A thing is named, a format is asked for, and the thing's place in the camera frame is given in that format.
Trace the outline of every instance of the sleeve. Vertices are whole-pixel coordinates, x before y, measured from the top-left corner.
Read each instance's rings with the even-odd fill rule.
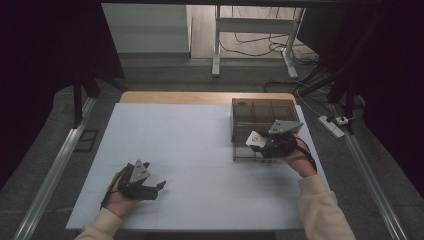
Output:
[[[83,232],[75,240],[112,240],[121,224],[122,219],[109,210],[102,208],[96,219],[85,225]]]
[[[300,218],[309,240],[355,239],[334,192],[327,188],[320,175],[301,179],[299,185]]]

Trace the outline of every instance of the metal frame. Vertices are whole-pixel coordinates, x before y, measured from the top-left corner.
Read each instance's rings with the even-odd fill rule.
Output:
[[[83,107],[82,121],[78,128],[71,129],[68,136],[66,137],[65,143],[57,154],[56,159],[53,162],[52,167],[46,175],[37,195],[33,199],[31,206],[29,207],[25,217],[23,218],[21,225],[13,237],[14,240],[30,239],[34,233],[38,222],[43,215],[47,204],[50,201],[51,196],[59,182],[63,171],[65,170],[66,164],[71,157],[72,152],[80,138],[85,125],[88,122],[88,117],[93,109],[96,99],[88,98]]]
[[[333,105],[332,108],[335,112],[341,114],[339,108],[336,109]],[[397,216],[390,201],[387,199],[386,194],[378,183],[378,180],[375,177],[371,166],[368,164],[369,161],[362,152],[360,144],[356,140],[355,136],[345,132],[345,141],[353,155],[356,164],[358,165],[358,169],[364,178],[366,185],[368,186],[368,190],[370,191],[375,204],[380,210],[380,214],[383,217],[383,220],[386,223],[387,229],[392,235],[392,238],[396,240],[407,240],[408,237],[403,230],[399,217]]]
[[[290,54],[293,43],[299,31],[304,8],[300,8],[294,20],[289,19],[253,19],[253,18],[221,18],[221,6],[215,6],[215,45],[212,61],[212,77],[219,77],[220,65],[220,33],[243,32],[243,33],[271,33],[289,34],[287,46],[283,50],[283,58],[291,79],[298,79],[296,69],[293,66]]]

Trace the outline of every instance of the dark background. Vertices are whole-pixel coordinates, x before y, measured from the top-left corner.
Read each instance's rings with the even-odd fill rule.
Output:
[[[0,185],[21,162],[52,110],[57,91],[76,77],[94,80],[91,67],[123,78],[100,3],[0,3]]]
[[[355,74],[367,126],[422,196],[423,10],[421,3],[393,1]],[[1,2],[0,17],[3,186],[43,127],[58,90],[90,66],[113,77],[123,74],[98,3]],[[340,29],[350,29],[349,24]],[[337,41],[349,37],[345,31]]]

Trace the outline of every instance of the person's hand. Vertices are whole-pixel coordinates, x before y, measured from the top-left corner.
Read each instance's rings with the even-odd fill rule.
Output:
[[[115,177],[113,179],[115,179],[117,177],[120,178],[118,173],[115,174]],[[121,192],[118,191],[119,178],[117,179],[113,188],[110,188],[111,185],[114,182],[113,180],[112,180],[111,185],[108,188],[108,189],[110,189],[111,194],[109,196],[109,199],[106,202],[105,208],[122,219],[124,216],[126,216],[131,211],[131,209],[138,202],[140,202],[140,200],[138,200],[138,199],[128,199],[128,198],[124,197],[124,195],[122,195]]]
[[[296,137],[297,145],[305,149],[306,151],[309,151],[308,146],[306,146],[306,144],[303,141],[297,139],[299,138],[299,136],[295,135],[295,137]],[[285,161],[291,168],[293,168],[293,170],[298,172],[299,175],[304,178],[317,174],[314,167],[309,162],[308,157],[297,149],[295,149],[289,156],[281,157],[277,159]]]

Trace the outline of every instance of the wall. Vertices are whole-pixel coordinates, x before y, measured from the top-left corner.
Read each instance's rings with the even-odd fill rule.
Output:
[[[118,53],[190,51],[189,6],[104,3],[102,7]]]

